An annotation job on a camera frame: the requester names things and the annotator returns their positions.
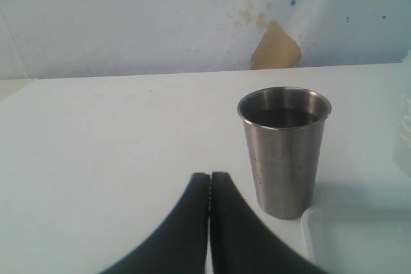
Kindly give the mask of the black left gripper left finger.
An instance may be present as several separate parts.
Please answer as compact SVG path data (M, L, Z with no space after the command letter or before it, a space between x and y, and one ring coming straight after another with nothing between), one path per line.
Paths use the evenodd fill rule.
M205 273L210 176L194 173L172 211L104 273Z

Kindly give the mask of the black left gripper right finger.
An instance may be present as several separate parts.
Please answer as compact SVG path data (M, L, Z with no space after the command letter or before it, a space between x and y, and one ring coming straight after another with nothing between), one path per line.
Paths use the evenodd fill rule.
M214 273L324 273L273 234L230 174L211 177L210 243Z

